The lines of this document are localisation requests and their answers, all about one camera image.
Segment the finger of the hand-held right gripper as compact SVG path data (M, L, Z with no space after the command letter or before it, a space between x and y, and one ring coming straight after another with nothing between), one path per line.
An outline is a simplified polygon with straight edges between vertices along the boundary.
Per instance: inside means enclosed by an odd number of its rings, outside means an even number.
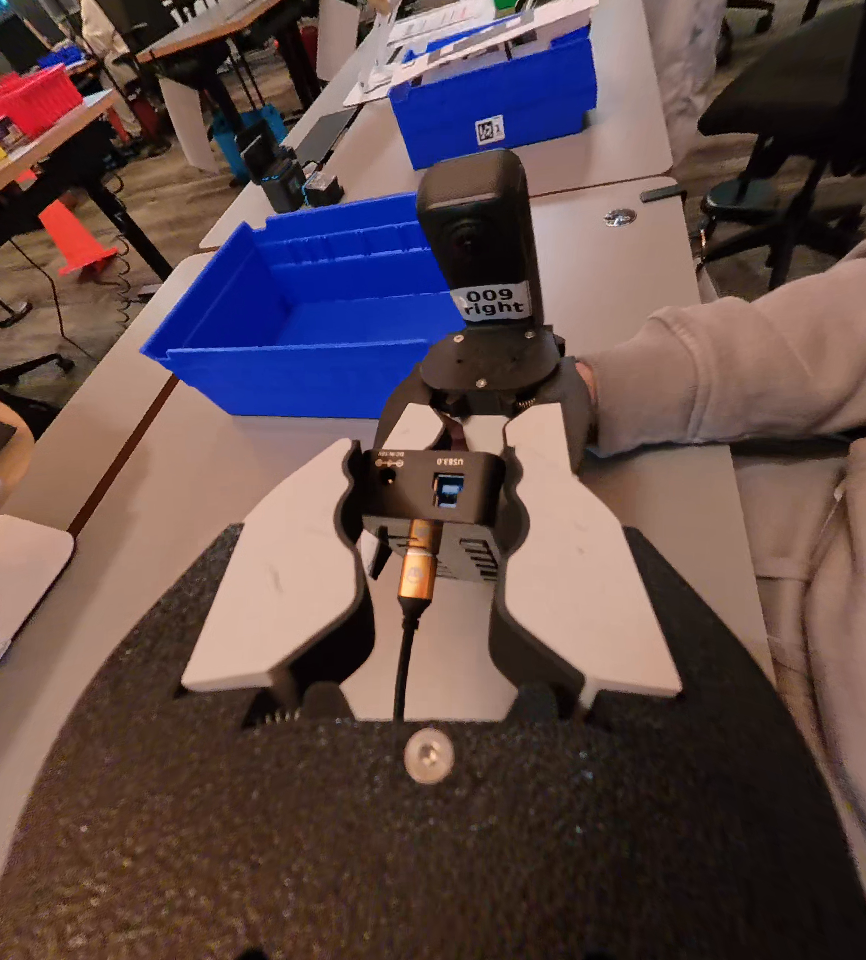
M388 403L379 419L376 449L448 450L454 421L429 404Z
M577 474L571 459L568 431L559 403L529 407L516 417L502 414L474 414L466 419L466 447L503 458L514 452L526 465L526 458L540 457L557 470Z

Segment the empty blue plastic bin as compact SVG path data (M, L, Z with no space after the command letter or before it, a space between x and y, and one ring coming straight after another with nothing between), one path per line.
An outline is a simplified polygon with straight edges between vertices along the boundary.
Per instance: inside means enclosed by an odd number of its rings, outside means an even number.
M141 353L230 415L375 421L462 327L405 193L239 224Z

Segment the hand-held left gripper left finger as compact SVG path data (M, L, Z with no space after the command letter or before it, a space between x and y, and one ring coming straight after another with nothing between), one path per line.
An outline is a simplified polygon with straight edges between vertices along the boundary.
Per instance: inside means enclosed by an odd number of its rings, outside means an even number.
M355 480L359 440L341 438L246 516L184 668L185 690L304 690L327 640L364 612Z

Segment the black office chair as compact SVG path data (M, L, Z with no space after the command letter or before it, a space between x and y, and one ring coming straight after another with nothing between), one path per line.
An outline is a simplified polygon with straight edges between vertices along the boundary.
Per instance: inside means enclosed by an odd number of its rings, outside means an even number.
M866 175L866 2L776 43L711 103L699 131L755 137L742 173L703 196L701 266L763 250L775 290L799 248L844 258L864 239L863 204L815 204L824 176Z

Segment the blue plastic bin with label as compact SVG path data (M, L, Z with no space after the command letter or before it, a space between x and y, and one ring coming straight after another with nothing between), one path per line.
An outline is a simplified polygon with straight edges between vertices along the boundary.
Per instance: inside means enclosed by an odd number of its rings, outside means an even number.
M416 171L493 149L580 133L597 106L589 25L538 52L489 54L487 65L394 87L389 99Z

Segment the orange traffic cone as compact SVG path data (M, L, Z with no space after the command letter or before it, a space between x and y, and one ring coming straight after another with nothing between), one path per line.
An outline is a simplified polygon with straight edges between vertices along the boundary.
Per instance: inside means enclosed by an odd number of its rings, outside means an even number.
M63 258L61 277L83 270L102 271L119 255L116 246L104 246L61 201L49 204L38 214L44 230Z

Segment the blue case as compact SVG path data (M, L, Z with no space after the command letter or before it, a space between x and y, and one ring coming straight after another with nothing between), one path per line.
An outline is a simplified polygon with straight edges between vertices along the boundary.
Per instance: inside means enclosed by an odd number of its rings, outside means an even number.
M250 172L242 157L241 146L249 146L260 135L260 127L265 126L270 137L277 143L283 143L287 137L287 127L283 116L272 104L266 104L258 110L239 114L241 129L236 131L227 118L219 111L212 114L212 137L219 145L223 158L228 164L233 180L239 186L250 181Z

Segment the grey desk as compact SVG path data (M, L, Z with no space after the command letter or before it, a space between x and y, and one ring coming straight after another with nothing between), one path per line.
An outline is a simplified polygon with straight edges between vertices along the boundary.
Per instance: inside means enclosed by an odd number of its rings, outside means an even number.
M533 199L660 177L672 168L643 3L600 2L591 14L591 44L598 100L584 129L516 150ZM388 100L360 110L322 173L337 179L345 202L413 193L423 176Z
M533 199L547 320L571 354L620 344L666 306L699 303L666 177ZM610 210L635 222L608 227ZM188 258L35 446L6 511L68 530L75 554L0 663L0 875L52 744L96 672L229 525L335 441L372 421L236 417L139 354L204 269ZM638 529L774 679L730 451L667 447L587 458L583 482Z

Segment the wooden table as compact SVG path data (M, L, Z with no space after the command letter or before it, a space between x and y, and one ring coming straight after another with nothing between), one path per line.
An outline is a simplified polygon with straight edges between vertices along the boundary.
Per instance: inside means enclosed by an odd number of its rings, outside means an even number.
M18 235L19 228L27 221L70 189L80 187L158 279L162 282L169 279L173 267L104 183L107 175L104 158L110 139L99 124L116 100L115 91L87 97L40 137L0 159L0 191L34 166L42 169L34 183L23 190L20 197L11 200L7 212L0 215L0 249Z
M317 100L323 86L308 54L301 22L318 15L318 2L217 2L153 42L136 57L143 65L165 64L170 57L196 51L211 42L233 42L238 55L242 53L244 39L260 48L273 43L306 110Z

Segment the black usb hub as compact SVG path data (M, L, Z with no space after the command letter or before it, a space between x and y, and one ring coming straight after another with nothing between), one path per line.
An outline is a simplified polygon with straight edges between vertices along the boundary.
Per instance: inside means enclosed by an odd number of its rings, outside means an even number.
M413 522L439 529L438 580L493 586L505 463L494 454L383 448L366 454L364 529L404 557Z

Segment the white printed paper sheets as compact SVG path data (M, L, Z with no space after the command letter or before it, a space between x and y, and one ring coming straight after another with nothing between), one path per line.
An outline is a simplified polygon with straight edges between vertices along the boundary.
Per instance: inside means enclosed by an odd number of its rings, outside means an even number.
M503 15L494 2L453 2L399 19L402 2L378 12L364 43L365 60L343 100L358 107L402 85L440 80L501 59L545 52L555 40L589 27L595 1L516 2Z

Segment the person's grey sweatshirt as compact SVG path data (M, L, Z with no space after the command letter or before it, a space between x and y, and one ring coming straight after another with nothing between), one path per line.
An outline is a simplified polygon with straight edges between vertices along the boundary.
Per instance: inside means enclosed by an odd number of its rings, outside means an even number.
M866 438L750 443L733 462L777 691L866 893Z

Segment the red plastic bins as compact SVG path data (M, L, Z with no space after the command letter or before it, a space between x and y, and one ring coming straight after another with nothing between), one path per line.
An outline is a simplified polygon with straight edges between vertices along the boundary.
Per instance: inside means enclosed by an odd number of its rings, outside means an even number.
M7 117L28 139L42 136L83 104L84 96L62 63L0 79L0 118Z

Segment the black tablet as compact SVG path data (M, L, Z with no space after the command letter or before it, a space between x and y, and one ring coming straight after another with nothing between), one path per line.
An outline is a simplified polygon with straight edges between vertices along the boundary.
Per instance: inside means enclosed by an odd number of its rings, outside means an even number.
M355 122L360 110L361 107L355 105L319 117L294 149L300 166L307 168L313 164L317 168L322 167L345 131Z

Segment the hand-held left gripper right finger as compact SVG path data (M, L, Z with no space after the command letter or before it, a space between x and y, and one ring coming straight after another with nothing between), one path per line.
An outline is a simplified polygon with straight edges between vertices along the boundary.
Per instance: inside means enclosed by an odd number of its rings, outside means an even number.
M546 685L563 710L604 692L683 689L624 529L567 459L520 439L497 512L491 659L514 687Z

